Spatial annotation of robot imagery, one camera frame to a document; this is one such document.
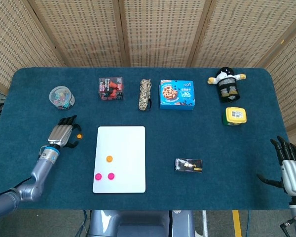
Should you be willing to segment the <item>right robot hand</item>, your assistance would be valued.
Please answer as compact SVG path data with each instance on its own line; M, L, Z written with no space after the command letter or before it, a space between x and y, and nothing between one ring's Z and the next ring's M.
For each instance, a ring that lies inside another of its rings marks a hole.
M280 181L266 179L263 175L257 174L260 181L267 185L282 188L286 194L296 197L296 145L287 142L281 136L277 140L271 139L278 162L282 172Z

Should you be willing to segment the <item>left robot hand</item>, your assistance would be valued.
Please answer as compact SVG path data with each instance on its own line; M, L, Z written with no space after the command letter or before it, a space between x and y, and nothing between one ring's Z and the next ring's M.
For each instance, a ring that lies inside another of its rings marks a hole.
M76 117L77 115L73 115L59 120L47 139L50 147L60 150L63 147L73 149L78 145L78 141L69 142L73 130L82 131L80 125L74 122Z

